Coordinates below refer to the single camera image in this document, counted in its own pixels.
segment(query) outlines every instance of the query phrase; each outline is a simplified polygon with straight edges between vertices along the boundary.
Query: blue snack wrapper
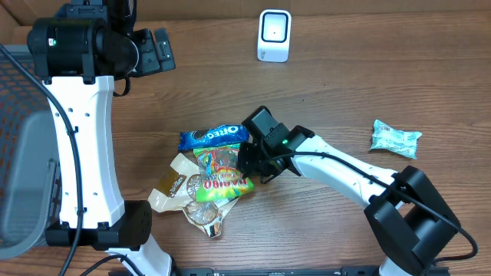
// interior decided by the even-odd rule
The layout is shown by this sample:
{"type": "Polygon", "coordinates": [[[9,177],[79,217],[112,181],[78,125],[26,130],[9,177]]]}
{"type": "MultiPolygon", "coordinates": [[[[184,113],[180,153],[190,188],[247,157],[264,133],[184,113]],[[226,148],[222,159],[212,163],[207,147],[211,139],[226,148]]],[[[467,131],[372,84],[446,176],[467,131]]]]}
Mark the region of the blue snack wrapper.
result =
{"type": "Polygon", "coordinates": [[[179,150],[225,146],[249,140],[249,131],[242,125],[222,125],[215,129],[181,133],[179,150]]]}

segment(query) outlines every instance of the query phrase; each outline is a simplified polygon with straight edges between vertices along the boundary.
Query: green candy bag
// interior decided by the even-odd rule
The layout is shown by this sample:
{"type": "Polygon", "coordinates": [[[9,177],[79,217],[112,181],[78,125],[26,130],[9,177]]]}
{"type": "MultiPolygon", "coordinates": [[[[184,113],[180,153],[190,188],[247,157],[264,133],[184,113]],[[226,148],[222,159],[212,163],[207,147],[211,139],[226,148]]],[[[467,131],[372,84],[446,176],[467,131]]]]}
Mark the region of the green candy bag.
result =
{"type": "Polygon", "coordinates": [[[196,192],[197,202],[234,199],[254,189],[251,179],[242,179],[237,169],[240,144],[194,149],[202,183],[196,192]]]}

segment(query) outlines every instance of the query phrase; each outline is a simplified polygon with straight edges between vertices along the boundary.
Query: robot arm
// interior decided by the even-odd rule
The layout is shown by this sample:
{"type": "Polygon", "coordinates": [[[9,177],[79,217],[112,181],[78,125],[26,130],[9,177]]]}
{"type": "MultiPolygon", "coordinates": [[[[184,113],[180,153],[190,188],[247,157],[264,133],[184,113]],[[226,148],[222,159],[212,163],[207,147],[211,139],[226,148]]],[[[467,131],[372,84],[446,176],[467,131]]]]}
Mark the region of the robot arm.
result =
{"type": "Polygon", "coordinates": [[[289,169],[325,183],[358,204],[387,255],[380,269],[382,276],[423,274],[457,233],[440,217],[460,227],[450,207],[419,169],[408,166],[398,173],[361,162],[302,126],[289,131],[266,107],[257,109],[242,124],[253,138],[239,151],[239,169],[245,176],[260,173],[262,182],[265,176],[273,176],[268,182],[289,169]],[[417,199],[440,216],[415,205],[403,217],[397,209],[409,203],[407,199],[417,199]]]}

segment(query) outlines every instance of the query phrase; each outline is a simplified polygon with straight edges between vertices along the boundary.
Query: table surface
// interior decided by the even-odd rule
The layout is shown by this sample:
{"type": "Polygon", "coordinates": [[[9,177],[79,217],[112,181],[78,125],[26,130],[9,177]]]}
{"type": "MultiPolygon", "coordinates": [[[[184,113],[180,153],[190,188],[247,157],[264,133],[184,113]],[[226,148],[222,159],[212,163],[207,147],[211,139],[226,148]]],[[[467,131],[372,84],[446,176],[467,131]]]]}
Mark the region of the table surface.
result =
{"type": "MultiPolygon", "coordinates": [[[[173,157],[179,132],[240,123],[266,105],[365,162],[422,169],[480,251],[444,263],[453,275],[491,274],[491,12],[294,17],[287,63],[257,61],[255,19],[164,21],[174,71],[133,79],[114,99],[117,178],[125,199],[146,199],[173,157]],[[418,160],[369,152],[375,119],[419,130],[418,160]]],[[[15,30],[25,43],[28,28],[15,30]]],[[[180,267],[336,268],[378,265],[384,254],[364,213],[328,186],[284,172],[258,184],[209,239],[181,212],[153,214],[152,233],[180,267]]],[[[441,255],[470,250],[461,236],[441,255]]],[[[34,248],[0,274],[57,274],[67,248],[34,248]]],[[[104,257],[79,248],[69,274],[104,257]]],[[[121,269],[117,261],[94,275],[121,269]]]]}

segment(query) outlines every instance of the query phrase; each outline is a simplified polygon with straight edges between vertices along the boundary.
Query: snack wrapper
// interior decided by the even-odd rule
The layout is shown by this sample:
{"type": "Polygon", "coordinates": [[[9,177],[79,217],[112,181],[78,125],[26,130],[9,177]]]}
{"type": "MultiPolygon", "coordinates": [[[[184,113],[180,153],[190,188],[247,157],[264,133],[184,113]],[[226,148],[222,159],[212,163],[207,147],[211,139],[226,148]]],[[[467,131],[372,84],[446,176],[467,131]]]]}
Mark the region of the snack wrapper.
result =
{"type": "Polygon", "coordinates": [[[182,210],[191,224],[215,238],[222,233],[223,218],[239,199],[196,202],[196,192],[201,185],[198,166],[180,153],[150,193],[148,201],[157,212],[182,210]]]}
{"type": "Polygon", "coordinates": [[[249,178],[237,169],[239,144],[194,149],[203,184],[196,192],[197,202],[233,199],[254,189],[249,178]]]}
{"type": "Polygon", "coordinates": [[[242,125],[222,125],[215,129],[182,132],[179,150],[224,146],[249,140],[249,131],[242,125]]]}
{"type": "Polygon", "coordinates": [[[418,131],[395,130],[380,120],[375,120],[370,150],[390,150],[393,153],[416,159],[417,140],[423,134],[418,131]]]}

